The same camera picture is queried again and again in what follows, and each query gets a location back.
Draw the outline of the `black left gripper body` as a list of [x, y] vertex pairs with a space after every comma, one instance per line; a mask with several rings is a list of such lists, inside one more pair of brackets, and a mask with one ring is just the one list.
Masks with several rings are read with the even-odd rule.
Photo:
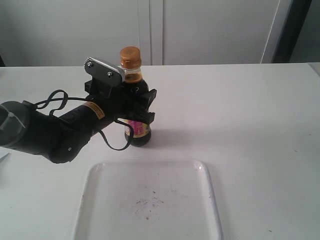
[[84, 84], [84, 90], [88, 93], [84, 120], [130, 120], [132, 113], [140, 112], [140, 104], [125, 92], [124, 83], [112, 87], [92, 79]]

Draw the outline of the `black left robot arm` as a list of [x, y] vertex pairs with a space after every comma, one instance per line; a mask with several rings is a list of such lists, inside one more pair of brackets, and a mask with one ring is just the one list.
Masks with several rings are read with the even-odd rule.
[[38, 103], [7, 101], [0, 105], [0, 146], [32, 155], [43, 156], [52, 163], [71, 162], [95, 134], [107, 140], [103, 129], [112, 123], [128, 127], [123, 120], [151, 124], [155, 113], [148, 108], [156, 98], [152, 89], [140, 95], [129, 93], [123, 83], [111, 86], [92, 79], [84, 84], [88, 96], [79, 98], [82, 105], [55, 116], [39, 110], [57, 101], [55, 90]]

